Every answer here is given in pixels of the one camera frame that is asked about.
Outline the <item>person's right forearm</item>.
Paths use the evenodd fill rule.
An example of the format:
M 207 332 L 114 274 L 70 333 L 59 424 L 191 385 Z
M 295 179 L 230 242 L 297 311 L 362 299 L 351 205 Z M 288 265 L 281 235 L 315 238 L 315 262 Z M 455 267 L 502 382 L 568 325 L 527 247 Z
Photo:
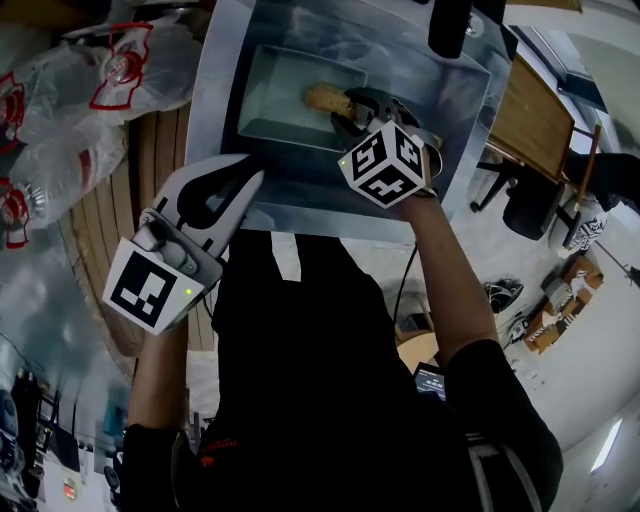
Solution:
M 464 347 L 476 341 L 498 340 L 494 315 L 440 203 L 434 198 L 410 196 L 400 207 L 415 235 L 439 364 L 445 367 Z

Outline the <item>clear plastic water jugs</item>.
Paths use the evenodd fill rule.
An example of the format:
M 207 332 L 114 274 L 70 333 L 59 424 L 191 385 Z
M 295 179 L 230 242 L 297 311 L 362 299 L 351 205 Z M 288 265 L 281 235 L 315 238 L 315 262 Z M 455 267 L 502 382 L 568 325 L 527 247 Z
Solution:
M 73 129 L 26 146 L 0 178 L 0 225 L 6 247 L 21 249 L 31 231 L 56 223 L 127 154 L 125 130 L 87 118 Z

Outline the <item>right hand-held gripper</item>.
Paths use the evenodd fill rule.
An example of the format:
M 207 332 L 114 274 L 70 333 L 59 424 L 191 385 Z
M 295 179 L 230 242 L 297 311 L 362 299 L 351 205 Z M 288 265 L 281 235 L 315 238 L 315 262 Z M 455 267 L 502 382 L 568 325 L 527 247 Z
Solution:
M 443 170 L 441 138 L 419 127 L 383 90 L 355 87 L 345 95 L 351 113 L 332 116 L 331 125 L 347 151 L 337 165 L 348 186 L 383 209 L 411 195 L 436 198 L 432 181 Z

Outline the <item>black office chair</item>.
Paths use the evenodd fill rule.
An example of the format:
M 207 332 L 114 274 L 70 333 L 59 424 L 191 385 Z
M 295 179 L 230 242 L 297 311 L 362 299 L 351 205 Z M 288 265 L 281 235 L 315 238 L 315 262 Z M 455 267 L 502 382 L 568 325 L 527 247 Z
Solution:
M 559 218 L 568 228 L 569 235 L 578 233 L 584 214 L 570 215 L 560 206 L 566 184 L 557 184 L 528 165 L 517 165 L 509 160 L 501 163 L 481 162 L 478 167 L 495 172 L 497 178 L 482 202 L 472 202 L 470 209 L 479 213 L 509 182 L 509 201 L 503 212 L 505 225 L 515 233 L 537 241 Z M 586 186 L 589 198 L 604 212 L 620 202 L 631 202 L 640 207 L 640 157 L 626 153 L 598 153 Z

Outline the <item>person's black shirt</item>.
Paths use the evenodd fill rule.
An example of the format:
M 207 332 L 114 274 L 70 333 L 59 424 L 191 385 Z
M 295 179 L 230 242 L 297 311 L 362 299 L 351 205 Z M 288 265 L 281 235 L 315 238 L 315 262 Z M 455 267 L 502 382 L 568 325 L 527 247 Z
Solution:
M 374 279 L 336 238 L 296 245 L 288 281 L 269 233 L 234 236 L 218 411 L 197 450 L 177 427 L 128 428 L 123 512 L 549 512 L 561 450 L 499 344 L 463 347 L 444 395 L 423 393 Z

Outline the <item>yellow-brown sponge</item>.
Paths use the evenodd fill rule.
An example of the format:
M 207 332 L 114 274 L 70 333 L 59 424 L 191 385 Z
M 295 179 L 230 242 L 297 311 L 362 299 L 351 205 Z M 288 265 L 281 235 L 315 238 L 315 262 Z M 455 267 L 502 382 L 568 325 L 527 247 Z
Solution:
M 326 114 L 336 114 L 350 121 L 357 119 L 357 108 L 341 90 L 328 83 L 318 83 L 306 89 L 303 95 L 306 107 Z

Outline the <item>rectangular grey pan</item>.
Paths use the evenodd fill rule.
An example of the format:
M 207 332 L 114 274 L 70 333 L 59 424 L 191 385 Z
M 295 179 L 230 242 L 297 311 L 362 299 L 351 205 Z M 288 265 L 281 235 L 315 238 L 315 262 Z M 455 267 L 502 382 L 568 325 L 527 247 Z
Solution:
M 365 71 L 309 53 L 259 45 L 241 104 L 239 135 L 342 152 L 330 117 L 305 106 L 310 87 L 327 83 L 342 91 L 364 86 Z

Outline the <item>zebra print pillow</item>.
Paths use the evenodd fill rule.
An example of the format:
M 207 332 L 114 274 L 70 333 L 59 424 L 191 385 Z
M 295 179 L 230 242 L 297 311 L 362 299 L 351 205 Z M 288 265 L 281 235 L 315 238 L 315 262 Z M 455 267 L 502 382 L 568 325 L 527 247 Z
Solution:
M 573 254 L 587 251 L 589 247 L 602 235 L 608 221 L 606 214 L 598 215 L 582 223 L 571 237 L 564 249 Z

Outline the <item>black smartphone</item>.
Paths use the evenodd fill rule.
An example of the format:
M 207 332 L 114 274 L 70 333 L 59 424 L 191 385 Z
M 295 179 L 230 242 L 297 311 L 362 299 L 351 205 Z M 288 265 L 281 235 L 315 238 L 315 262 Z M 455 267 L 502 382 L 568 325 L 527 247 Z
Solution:
M 433 393 L 436 394 L 441 401 L 446 401 L 444 373 L 439 367 L 425 362 L 419 362 L 413 373 L 413 377 L 420 393 Z

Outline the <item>wooden slat platform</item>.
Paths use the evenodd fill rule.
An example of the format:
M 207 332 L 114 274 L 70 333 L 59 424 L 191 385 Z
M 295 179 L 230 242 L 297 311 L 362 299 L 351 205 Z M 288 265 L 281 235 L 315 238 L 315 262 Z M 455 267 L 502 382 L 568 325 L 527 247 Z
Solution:
M 141 327 L 102 302 L 102 293 L 122 238 L 131 237 L 142 210 L 163 180 L 182 166 L 190 106 L 146 114 L 126 126 L 128 155 L 60 221 L 74 277 L 98 327 L 102 345 L 127 379 L 144 342 Z

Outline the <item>person's left forearm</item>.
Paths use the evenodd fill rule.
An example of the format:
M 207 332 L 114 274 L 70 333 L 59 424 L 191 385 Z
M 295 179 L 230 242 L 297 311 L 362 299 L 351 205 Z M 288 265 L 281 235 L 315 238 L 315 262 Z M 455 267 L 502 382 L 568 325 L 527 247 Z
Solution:
M 187 416 L 188 320 L 145 334 L 133 379 L 128 425 L 179 429 Z

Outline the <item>cardboard box of striped items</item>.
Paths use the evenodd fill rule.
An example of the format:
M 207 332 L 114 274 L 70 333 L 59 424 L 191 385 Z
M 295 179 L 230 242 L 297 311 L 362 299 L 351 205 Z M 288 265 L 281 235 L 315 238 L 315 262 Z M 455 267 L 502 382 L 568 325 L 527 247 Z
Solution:
M 527 348 L 542 354 L 557 342 L 603 282 L 602 272 L 586 256 L 579 256 L 563 275 L 552 275 L 544 288 L 546 301 L 529 321 L 524 336 Z

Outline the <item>wooden shelf table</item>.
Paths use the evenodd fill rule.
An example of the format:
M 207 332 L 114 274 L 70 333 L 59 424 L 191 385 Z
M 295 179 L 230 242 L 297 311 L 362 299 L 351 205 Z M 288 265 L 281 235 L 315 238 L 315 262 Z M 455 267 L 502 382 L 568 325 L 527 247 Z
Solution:
M 515 55 L 505 92 L 491 128 L 487 146 L 513 163 L 527 165 L 555 184 L 576 191 L 574 209 L 584 200 L 595 163 L 602 125 L 593 131 L 575 126 L 558 96 L 520 55 Z M 570 181 L 564 168 L 574 134 L 591 140 L 579 183 Z

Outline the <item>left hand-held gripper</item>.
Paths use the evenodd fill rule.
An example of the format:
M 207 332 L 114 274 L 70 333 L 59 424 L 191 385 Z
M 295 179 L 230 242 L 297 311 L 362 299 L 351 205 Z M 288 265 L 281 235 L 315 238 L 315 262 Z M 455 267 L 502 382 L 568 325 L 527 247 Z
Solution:
M 174 171 L 133 237 L 120 240 L 103 302 L 153 335 L 178 323 L 222 277 L 218 258 L 263 179 L 246 154 L 217 155 Z M 208 230 L 207 236 L 191 239 L 190 228 Z

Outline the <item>black faucet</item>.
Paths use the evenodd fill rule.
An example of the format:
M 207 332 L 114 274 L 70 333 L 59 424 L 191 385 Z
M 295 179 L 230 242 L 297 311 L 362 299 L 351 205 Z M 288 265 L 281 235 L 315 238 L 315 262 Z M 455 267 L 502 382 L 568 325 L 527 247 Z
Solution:
M 442 58 L 457 59 L 462 51 L 472 0 L 433 0 L 428 44 Z

